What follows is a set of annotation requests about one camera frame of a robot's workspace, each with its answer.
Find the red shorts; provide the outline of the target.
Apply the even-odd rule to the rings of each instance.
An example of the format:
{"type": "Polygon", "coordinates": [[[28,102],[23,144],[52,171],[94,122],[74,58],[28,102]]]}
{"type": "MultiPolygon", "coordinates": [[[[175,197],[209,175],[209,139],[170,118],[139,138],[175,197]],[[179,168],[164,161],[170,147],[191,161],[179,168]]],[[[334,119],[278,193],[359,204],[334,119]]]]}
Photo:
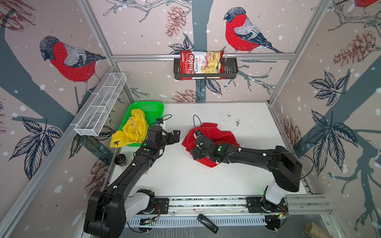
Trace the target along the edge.
{"type": "Polygon", "coordinates": [[[191,150],[196,147],[194,133],[196,130],[200,130],[203,135],[207,136],[217,145],[221,143],[229,143],[235,146],[240,146],[232,132],[221,131],[217,126],[218,124],[214,123],[203,123],[201,127],[191,129],[182,142],[182,145],[191,154],[191,150]]]}

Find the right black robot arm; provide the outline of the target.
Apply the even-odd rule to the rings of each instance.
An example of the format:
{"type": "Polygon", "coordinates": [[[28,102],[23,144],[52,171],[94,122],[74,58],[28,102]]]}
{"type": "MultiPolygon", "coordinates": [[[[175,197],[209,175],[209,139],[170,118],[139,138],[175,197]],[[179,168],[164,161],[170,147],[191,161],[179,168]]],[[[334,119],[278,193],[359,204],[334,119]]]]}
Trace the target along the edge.
{"type": "Polygon", "coordinates": [[[286,148],[276,146],[274,149],[250,149],[229,143],[216,144],[205,135],[195,139],[191,150],[194,160],[207,158],[221,163],[238,163],[268,170],[273,181],[265,189],[261,199],[263,205],[279,205],[289,192],[298,192],[302,179],[301,162],[286,148]]]}

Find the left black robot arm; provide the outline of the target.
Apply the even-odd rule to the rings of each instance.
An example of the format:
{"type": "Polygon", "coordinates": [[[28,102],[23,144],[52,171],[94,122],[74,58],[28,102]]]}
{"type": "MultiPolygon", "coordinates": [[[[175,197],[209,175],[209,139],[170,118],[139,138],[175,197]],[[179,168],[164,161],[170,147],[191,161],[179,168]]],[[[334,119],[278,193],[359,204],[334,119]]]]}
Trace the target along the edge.
{"type": "Polygon", "coordinates": [[[94,192],[88,201],[83,230],[99,238],[118,238],[129,219],[155,206],[154,192],[140,189],[128,197],[136,183],[164,153],[165,146],[180,141],[179,130],[165,131],[152,126],[146,140],[136,151],[123,173],[103,191],[94,192]]]}

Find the yellow shorts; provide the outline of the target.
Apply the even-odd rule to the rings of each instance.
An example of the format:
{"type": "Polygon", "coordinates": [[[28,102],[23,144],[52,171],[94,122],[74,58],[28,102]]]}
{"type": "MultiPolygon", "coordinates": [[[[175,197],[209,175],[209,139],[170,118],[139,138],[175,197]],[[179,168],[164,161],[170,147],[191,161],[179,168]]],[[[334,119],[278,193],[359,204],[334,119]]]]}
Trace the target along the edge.
{"type": "Polygon", "coordinates": [[[120,148],[134,143],[142,143],[148,131],[145,113],[141,109],[131,110],[131,116],[122,131],[116,131],[111,138],[110,147],[120,148]]]}

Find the green plastic tray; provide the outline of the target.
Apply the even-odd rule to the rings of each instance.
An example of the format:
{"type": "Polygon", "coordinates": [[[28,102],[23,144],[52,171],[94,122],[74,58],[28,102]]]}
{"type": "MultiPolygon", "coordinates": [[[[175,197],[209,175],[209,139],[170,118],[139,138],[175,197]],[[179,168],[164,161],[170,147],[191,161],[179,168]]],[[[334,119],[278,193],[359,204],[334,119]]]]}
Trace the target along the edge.
{"type": "MultiPolygon", "coordinates": [[[[119,127],[119,131],[122,131],[122,127],[126,124],[127,120],[131,116],[131,110],[133,109],[141,109],[145,113],[145,119],[147,121],[148,126],[151,126],[155,123],[156,119],[161,118],[164,112],[164,105],[160,102],[135,102],[132,103],[122,120],[122,123],[119,127]]],[[[128,146],[140,146],[141,143],[134,143],[128,146]]]]}

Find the black round lens cap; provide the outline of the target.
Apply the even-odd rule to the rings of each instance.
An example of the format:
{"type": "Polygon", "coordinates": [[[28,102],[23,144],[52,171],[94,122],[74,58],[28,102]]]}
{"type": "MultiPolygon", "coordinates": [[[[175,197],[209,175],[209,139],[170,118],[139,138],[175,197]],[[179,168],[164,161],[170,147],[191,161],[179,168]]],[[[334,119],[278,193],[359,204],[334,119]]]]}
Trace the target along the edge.
{"type": "Polygon", "coordinates": [[[115,158],[114,158],[114,163],[117,165],[117,166],[120,166],[120,167],[123,167],[126,165],[127,163],[127,157],[125,154],[118,154],[115,158]]]}

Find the black remote-like device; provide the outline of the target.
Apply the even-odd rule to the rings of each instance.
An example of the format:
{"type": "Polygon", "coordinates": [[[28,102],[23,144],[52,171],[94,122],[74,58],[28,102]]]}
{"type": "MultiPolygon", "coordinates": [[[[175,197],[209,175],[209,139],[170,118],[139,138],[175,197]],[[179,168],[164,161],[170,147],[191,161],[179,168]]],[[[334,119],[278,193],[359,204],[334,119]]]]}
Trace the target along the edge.
{"type": "Polygon", "coordinates": [[[213,232],[214,234],[217,234],[219,228],[211,220],[209,220],[206,216],[204,216],[203,214],[199,214],[197,217],[197,220],[203,226],[205,226],[207,229],[209,229],[211,232],[213,232]]]}

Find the red cassava chips bag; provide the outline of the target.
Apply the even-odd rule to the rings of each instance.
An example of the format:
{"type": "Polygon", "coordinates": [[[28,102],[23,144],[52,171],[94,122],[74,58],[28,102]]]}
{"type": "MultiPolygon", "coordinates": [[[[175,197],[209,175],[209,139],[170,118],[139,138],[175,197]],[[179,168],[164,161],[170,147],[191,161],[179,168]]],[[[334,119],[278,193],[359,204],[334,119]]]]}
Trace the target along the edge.
{"type": "Polygon", "coordinates": [[[180,51],[180,68],[182,74],[223,73],[221,61],[224,51],[180,51]]]}

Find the wooden block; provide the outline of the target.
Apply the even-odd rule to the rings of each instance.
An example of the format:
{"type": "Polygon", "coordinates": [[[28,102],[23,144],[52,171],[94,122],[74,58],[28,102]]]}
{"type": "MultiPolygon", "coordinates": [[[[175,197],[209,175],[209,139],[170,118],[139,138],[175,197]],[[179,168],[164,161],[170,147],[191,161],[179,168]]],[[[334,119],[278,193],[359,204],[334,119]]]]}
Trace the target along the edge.
{"type": "Polygon", "coordinates": [[[313,222],[306,225],[305,234],[310,238],[333,238],[333,236],[313,222]]]}

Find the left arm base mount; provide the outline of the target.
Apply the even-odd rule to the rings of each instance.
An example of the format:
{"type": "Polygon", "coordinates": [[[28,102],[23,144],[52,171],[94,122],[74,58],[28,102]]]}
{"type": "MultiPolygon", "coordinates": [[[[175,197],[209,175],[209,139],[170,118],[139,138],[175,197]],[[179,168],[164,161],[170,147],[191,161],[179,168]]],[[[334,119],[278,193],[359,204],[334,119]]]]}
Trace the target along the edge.
{"type": "Polygon", "coordinates": [[[140,211],[139,214],[168,214],[169,198],[156,198],[155,192],[148,189],[139,189],[138,192],[149,196],[147,207],[140,211]]]}

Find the aluminium rail base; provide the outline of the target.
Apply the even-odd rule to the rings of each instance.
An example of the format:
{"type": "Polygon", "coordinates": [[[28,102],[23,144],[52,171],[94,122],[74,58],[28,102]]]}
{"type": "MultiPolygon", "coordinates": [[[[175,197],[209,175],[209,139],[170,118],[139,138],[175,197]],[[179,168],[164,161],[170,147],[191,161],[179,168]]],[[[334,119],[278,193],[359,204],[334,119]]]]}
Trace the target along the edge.
{"type": "Polygon", "coordinates": [[[159,197],[160,209],[152,214],[139,214],[127,227],[139,229],[200,227],[197,219],[204,215],[217,227],[267,225],[270,216],[280,221],[292,215],[328,215],[332,213],[322,195],[288,195],[279,205],[263,211],[260,195],[171,196],[159,197]]]}

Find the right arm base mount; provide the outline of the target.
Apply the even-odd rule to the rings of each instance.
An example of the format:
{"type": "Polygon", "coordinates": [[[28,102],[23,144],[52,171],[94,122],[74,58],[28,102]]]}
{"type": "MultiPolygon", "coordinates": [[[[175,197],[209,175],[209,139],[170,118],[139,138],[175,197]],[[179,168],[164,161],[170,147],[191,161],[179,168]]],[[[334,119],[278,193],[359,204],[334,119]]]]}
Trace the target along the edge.
{"type": "Polygon", "coordinates": [[[283,197],[279,204],[274,204],[266,200],[265,195],[246,197],[246,208],[249,213],[288,213],[288,203],[285,198],[283,197]]]}

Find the black wall basket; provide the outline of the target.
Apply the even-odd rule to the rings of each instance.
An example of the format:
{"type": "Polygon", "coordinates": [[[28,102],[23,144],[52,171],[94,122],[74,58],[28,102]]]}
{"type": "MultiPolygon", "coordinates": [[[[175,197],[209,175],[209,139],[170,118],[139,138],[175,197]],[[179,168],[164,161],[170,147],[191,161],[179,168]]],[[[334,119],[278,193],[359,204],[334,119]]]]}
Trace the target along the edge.
{"type": "Polygon", "coordinates": [[[235,79],[238,74],[238,66],[236,58],[223,58],[221,62],[223,73],[214,74],[182,74],[180,68],[180,58],[174,59],[174,77],[177,80],[182,78],[196,79],[235,79]]]}

